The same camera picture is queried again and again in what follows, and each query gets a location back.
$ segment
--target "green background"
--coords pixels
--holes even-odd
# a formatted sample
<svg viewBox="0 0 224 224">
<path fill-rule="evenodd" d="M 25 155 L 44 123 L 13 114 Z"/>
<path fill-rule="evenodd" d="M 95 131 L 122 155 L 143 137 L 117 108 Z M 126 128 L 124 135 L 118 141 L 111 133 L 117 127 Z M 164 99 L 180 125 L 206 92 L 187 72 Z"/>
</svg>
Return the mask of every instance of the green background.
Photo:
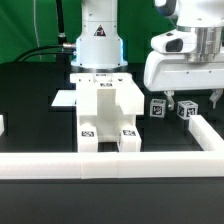
<svg viewBox="0 0 224 224">
<path fill-rule="evenodd" d="M 36 2 L 40 46 L 57 44 L 56 1 Z M 67 39 L 74 42 L 81 33 L 81 0 L 63 0 L 63 11 Z M 37 47 L 33 12 L 33 0 L 1 0 L 0 63 Z M 118 34 L 124 40 L 125 59 L 129 63 L 144 63 L 152 50 L 151 38 L 171 29 L 171 23 L 154 8 L 153 0 L 118 0 Z"/>
</svg>

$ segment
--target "small cube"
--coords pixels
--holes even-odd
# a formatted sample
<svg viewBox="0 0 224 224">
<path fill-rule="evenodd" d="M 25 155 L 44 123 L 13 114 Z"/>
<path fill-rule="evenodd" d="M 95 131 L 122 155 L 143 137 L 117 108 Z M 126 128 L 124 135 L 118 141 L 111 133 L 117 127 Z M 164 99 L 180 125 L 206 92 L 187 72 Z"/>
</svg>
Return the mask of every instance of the small cube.
<svg viewBox="0 0 224 224">
<path fill-rule="evenodd" d="M 183 120 L 189 120 L 191 115 L 197 115 L 198 104 L 187 100 L 178 102 L 177 115 Z"/>
<path fill-rule="evenodd" d="M 166 113 L 166 100 L 152 99 L 150 103 L 150 117 L 163 118 Z"/>
</svg>

